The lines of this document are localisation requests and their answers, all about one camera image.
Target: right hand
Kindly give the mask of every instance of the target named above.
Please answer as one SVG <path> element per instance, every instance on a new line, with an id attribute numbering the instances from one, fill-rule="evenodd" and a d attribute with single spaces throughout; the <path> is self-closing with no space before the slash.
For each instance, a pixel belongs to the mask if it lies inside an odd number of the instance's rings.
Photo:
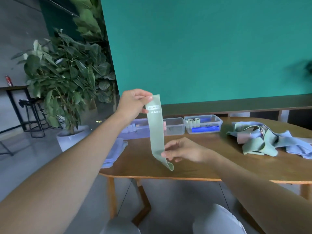
<path id="1" fill-rule="evenodd" d="M 206 162 L 211 154 L 217 153 L 184 137 L 168 142 L 161 156 L 168 158 L 169 161 L 174 159 L 176 162 L 181 161 L 183 158 L 193 162 Z"/>

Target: green backdrop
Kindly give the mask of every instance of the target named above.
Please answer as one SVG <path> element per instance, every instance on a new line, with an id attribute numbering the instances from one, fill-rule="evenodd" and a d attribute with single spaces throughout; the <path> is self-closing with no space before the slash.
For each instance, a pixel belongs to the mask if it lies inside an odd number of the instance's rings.
<path id="1" fill-rule="evenodd" d="M 119 90 L 163 104 L 312 93 L 312 0 L 101 0 Z"/>

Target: concrete floor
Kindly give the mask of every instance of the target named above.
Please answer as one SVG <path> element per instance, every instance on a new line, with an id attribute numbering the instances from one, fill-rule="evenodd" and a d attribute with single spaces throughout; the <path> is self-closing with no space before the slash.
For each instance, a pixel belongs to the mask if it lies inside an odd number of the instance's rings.
<path id="1" fill-rule="evenodd" d="M 105 111 L 107 113 L 100 118 L 105 118 L 111 110 Z M 89 124 L 94 128 L 95 119 Z M 59 131 L 60 129 L 48 129 L 46 137 L 41 139 L 33 139 L 28 133 L 22 133 L 3 141 L 15 155 L 0 155 L 0 200 L 61 153 L 56 140 L 56 133 Z M 152 211 L 139 226 L 143 234 L 192 233 L 194 217 L 205 212 L 213 203 L 220 204 L 232 212 L 242 222 L 248 234 L 257 233 L 240 217 L 237 200 L 223 182 L 147 179 L 142 180 L 142 184 L 152 206 Z M 285 187 L 295 193 L 299 192 L 296 185 Z M 118 216 L 131 220 L 143 206 L 135 182 L 132 179 L 116 178 L 115 188 Z M 97 234 L 108 220 L 106 178 L 99 175 L 66 234 Z"/>

